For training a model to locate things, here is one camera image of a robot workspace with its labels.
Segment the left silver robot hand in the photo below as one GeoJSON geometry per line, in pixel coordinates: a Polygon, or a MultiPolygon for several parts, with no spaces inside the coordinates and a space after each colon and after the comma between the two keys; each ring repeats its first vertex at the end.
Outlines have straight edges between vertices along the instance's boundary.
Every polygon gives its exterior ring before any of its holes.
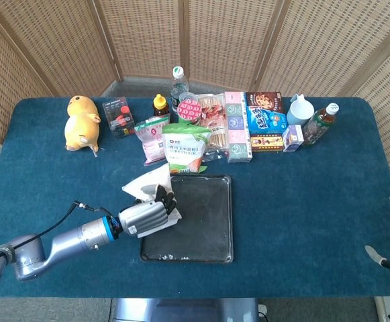
{"type": "Polygon", "coordinates": [[[121,210],[118,219],[126,234],[138,236],[167,224],[168,217],[176,206],[174,193],[167,192],[162,185],[157,185],[153,199],[138,201],[131,207],[121,210]]]}

